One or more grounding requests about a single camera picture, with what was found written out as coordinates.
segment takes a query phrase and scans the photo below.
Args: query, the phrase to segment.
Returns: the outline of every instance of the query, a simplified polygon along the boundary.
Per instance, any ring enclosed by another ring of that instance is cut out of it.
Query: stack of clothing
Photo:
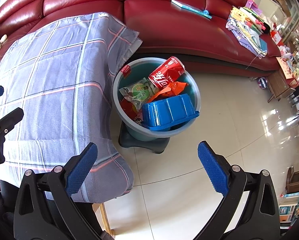
[[[240,45],[259,59],[267,55],[267,44],[259,36],[270,28],[253,10],[233,7],[226,28],[235,35]]]

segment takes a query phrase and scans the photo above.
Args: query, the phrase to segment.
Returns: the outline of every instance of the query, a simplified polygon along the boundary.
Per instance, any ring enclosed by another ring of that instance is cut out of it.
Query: black pants
[[[6,211],[14,212],[19,188],[3,180],[0,180],[0,187],[1,187],[1,194],[4,200],[4,206],[6,208]],[[86,219],[86,221],[94,229],[94,231],[98,235],[101,235],[103,230],[97,221],[97,218],[92,208],[92,203],[75,202],[75,205],[77,206],[78,210],[81,212],[83,217]],[[58,227],[61,230],[67,231],[68,229],[65,223],[63,222],[63,219],[61,218],[61,215],[56,207],[55,201],[48,200],[48,206]]]

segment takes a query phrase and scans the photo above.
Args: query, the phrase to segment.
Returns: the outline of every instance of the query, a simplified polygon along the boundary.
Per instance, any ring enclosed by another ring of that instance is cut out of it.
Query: red leather sofa
[[[279,65],[278,47],[268,34],[268,55],[262,59],[242,47],[225,28],[232,6],[247,0],[178,0],[208,10],[208,20],[181,9],[170,0],[7,0],[0,7],[0,37],[8,35],[0,59],[24,35],[63,17],[108,12],[128,28],[139,31],[143,44],[131,60],[140,57],[179,57],[188,71],[266,76]]]

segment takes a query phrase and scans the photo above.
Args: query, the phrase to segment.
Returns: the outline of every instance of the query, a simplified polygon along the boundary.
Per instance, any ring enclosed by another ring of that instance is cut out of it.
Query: plastic stool
[[[119,136],[119,145],[123,148],[141,147],[149,149],[155,154],[161,154],[168,145],[169,139],[170,138],[168,137],[157,138],[150,142],[139,141],[129,134],[129,132],[126,129],[125,123],[122,122]]]

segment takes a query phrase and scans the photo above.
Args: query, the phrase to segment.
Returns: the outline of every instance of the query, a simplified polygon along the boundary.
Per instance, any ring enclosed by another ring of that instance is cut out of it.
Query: pile of clothes
[[[235,35],[240,45],[259,59],[267,55],[267,43],[259,36],[273,30],[274,24],[260,10],[256,12],[248,7],[233,7],[226,28]]]

